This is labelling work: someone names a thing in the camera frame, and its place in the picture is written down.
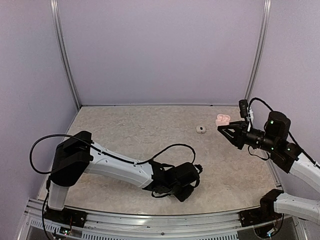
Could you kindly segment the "pink round case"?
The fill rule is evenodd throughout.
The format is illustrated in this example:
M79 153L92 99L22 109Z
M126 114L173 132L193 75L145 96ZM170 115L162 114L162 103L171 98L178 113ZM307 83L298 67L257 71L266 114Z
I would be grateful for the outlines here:
M216 116L215 124L219 126L227 126L230 124L231 117L227 114L218 114Z

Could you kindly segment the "white earbud charging case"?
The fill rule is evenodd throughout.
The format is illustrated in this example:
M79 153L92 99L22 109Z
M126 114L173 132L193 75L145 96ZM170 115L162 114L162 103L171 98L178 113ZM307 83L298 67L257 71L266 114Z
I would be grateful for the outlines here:
M196 132L199 134L204 134L206 132L206 128L204 126L197 126Z

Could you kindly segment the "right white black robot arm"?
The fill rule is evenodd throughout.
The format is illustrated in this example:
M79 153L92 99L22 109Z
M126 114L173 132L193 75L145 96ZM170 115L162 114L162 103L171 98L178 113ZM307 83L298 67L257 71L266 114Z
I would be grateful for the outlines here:
M246 121L233 121L228 125L218 126L217 130L240 150L248 145L268 152L272 162L281 170L319 191L320 166L317 162L312 162L296 143L287 140L290 126L290 119L283 113L271 111L263 131L248 128ZM319 224L320 202L273 189L260 199L260 207L255 213L260 222L287 214Z

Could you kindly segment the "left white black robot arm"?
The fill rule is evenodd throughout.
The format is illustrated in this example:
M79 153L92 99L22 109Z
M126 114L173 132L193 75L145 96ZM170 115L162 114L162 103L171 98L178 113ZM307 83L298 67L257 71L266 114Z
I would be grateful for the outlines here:
M49 212L61 223L70 218L65 207L67 195L84 173L130 183L151 192L154 198L173 195L184 202L200 184L202 171L203 167L194 162L174 166L154 158L142 161L126 157L94 142L90 132L80 131L56 147L49 175Z

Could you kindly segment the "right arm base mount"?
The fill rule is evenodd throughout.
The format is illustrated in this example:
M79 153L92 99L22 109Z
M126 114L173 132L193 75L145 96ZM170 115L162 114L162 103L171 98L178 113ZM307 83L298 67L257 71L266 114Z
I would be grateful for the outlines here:
M283 193L283 190L272 189L260 199L259 207L240 211L241 226L244 228L281 219L283 215L275 212L274 203Z

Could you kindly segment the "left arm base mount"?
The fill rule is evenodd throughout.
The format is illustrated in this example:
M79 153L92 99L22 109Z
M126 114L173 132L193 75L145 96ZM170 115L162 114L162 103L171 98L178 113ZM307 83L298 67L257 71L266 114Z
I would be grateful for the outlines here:
M65 207L63 210L54 210L51 208L46 208L44 211L44 219L50 220L59 224L68 225L70 227L83 228L86 221L88 213L81 210L75 210Z

